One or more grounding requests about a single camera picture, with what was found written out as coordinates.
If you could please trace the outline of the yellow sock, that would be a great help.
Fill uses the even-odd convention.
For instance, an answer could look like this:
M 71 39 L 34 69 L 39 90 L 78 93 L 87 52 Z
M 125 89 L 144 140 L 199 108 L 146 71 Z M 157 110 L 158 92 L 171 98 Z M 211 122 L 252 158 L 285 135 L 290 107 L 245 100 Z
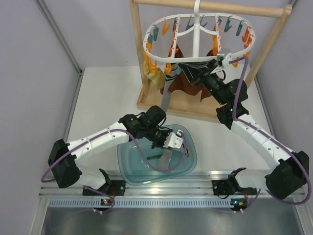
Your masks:
M 144 64 L 143 64 L 143 72 L 144 72 L 144 75 L 152 80 L 153 76 L 155 75 L 153 72 L 152 72 L 152 69 L 149 65 L 149 63 L 147 63 L 146 61 L 144 61 Z
M 148 72 L 147 78 L 154 83 L 157 90 L 160 90 L 165 85 L 165 73 L 159 68 L 157 68 L 156 72 Z

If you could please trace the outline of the white round clip hanger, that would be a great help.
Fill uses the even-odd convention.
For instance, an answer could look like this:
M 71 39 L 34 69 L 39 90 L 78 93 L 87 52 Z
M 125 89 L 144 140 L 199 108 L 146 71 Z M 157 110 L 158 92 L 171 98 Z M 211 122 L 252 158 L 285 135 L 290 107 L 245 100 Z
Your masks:
M 201 13 L 199 0 L 192 7 L 193 13 L 165 16 L 147 28 L 142 42 L 143 57 L 152 72 L 156 72 L 160 65 L 169 74 L 173 64 L 207 63 L 217 60 L 220 52 L 232 53 L 229 65 L 236 64 L 242 57 L 250 56 L 256 36 L 248 20 L 229 13 Z M 235 25 L 235 37 L 242 41 L 238 51 L 222 45 L 222 37 Z M 177 46 L 183 53 L 183 58 L 175 58 Z M 206 56 L 211 49 L 213 56 Z

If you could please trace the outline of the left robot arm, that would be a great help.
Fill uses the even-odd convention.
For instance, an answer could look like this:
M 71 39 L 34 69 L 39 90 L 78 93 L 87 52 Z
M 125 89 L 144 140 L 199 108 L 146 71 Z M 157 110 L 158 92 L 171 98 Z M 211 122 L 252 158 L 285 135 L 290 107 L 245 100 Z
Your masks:
M 111 186 L 104 170 L 90 170 L 83 163 L 94 155 L 130 140 L 146 138 L 153 148 L 173 148 L 175 133 L 172 129 L 160 126 L 165 119 L 166 113 L 160 107 L 152 106 L 138 115 L 126 114 L 106 129 L 79 140 L 57 140 L 47 162 L 58 187 L 68 188 L 80 183 L 95 189 L 99 194 L 108 193 Z

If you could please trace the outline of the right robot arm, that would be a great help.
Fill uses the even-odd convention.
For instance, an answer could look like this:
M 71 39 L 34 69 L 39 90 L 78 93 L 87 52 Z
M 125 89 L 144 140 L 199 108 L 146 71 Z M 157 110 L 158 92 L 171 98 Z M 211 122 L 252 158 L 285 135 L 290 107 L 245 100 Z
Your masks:
M 312 194 L 309 179 L 309 156 L 294 152 L 264 130 L 242 105 L 247 100 L 244 81 L 248 58 L 242 57 L 244 67 L 239 79 L 225 83 L 217 73 L 218 61 L 180 63 L 179 68 L 193 86 L 203 85 L 221 105 L 216 109 L 218 120 L 251 146 L 268 165 L 267 170 L 251 170 L 245 167 L 233 171 L 228 179 L 228 188 L 240 194 L 245 188 L 266 190 L 276 199 L 284 200 L 307 185 L 307 202 Z

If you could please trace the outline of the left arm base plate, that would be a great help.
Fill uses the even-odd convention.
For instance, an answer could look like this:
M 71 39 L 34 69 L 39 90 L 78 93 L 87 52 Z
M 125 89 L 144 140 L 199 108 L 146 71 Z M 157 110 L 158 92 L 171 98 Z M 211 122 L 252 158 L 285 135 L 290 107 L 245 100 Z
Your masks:
M 123 196 L 125 193 L 126 182 L 124 180 L 112 180 L 110 184 L 105 183 L 98 191 L 105 193 L 110 196 Z M 84 196 L 95 196 L 99 195 L 90 189 L 83 189 Z

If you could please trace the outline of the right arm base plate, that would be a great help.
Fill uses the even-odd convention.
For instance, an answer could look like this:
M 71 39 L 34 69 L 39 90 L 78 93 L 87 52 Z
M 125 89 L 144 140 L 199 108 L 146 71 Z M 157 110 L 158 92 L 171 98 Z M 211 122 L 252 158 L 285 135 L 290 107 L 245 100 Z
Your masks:
M 212 187 L 215 196 L 244 194 L 244 190 L 241 189 L 236 182 L 233 182 L 229 179 L 213 180 Z

